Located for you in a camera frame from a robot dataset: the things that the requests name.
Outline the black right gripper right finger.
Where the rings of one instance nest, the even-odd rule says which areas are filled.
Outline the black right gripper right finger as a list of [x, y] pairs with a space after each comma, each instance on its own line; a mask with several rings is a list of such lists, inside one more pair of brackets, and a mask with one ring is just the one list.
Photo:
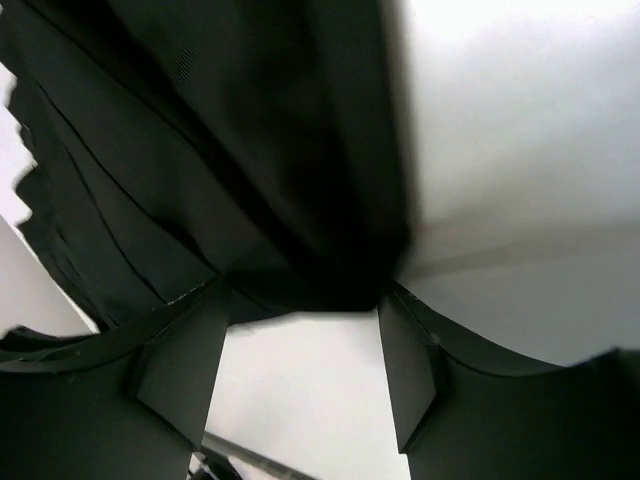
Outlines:
[[394, 284], [379, 327], [414, 479], [635, 479], [639, 354], [564, 367], [516, 353]]

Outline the black pleated skirt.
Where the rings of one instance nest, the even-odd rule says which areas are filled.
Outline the black pleated skirt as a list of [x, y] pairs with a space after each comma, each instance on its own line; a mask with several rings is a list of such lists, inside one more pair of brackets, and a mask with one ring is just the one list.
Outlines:
[[377, 1], [5, 1], [20, 224], [102, 331], [212, 281], [233, 323], [374, 309], [409, 194]]

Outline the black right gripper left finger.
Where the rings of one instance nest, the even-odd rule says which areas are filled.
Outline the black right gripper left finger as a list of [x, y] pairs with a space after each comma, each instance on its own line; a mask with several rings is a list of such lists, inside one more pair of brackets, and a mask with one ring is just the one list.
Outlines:
[[1, 340], [5, 479], [183, 479], [203, 439], [228, 325], [214, 281], [100, 334]]

